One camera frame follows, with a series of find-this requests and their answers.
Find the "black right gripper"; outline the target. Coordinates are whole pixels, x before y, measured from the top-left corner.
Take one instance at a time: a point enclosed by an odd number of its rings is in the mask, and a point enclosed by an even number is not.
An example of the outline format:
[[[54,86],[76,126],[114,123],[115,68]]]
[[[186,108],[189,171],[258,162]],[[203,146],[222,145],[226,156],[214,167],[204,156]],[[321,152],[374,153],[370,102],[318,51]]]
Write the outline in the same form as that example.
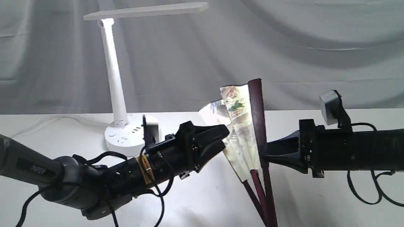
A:
[[[259,152],[260,158],[267,163],[289,167],[302,174],[311,169],[313,178],[324,178],[324,171],[319,167],[319,132],[324,125],[315,125],[313,119],[299,120],[299,131],[267,142]]]

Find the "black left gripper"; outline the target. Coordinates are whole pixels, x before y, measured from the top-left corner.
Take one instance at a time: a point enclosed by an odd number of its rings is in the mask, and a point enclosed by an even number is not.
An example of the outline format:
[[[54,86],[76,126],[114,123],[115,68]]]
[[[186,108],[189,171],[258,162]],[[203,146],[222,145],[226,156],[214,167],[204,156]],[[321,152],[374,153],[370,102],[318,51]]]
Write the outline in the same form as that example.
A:
[[[225,125],[200,126],[188,121],[163,141],[142,148],[139,155],[139,179],[169,180],[199,173],[212,158],[224,150],[229,135]]]

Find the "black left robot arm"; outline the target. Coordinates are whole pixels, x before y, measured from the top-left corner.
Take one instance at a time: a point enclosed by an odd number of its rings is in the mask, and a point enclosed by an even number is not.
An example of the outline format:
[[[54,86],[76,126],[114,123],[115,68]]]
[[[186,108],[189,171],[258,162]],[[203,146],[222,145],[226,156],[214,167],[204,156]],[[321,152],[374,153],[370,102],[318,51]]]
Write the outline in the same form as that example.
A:
[[[54,160],[7,136],[1,135],[1,176],[34,184],[39,190],[24,203],[17,223],[25,221],[29,203],[38,195],[45,200],[81,211],[88,220],[113,216],[133,197],[151,194],[163,200],[174,178],[200,172],[224,150],[229,135],[225,125],[197,126],[191,121],[179,126],[176,134],[158,142],[158,131],[143,120],[140,155],[106,151],[94,159],[79,155]]]

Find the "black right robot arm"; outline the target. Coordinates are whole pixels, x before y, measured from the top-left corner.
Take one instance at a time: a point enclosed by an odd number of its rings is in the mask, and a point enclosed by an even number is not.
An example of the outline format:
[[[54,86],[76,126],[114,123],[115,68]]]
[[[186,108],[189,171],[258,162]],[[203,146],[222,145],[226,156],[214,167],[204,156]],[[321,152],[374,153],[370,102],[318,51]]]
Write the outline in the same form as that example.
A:
[[[403,171],[403,142],[403,129],[354,132],[302,119],[298,131],[268,142],[260,157],[302,174],[311,170],[314,178],[324,171]]]

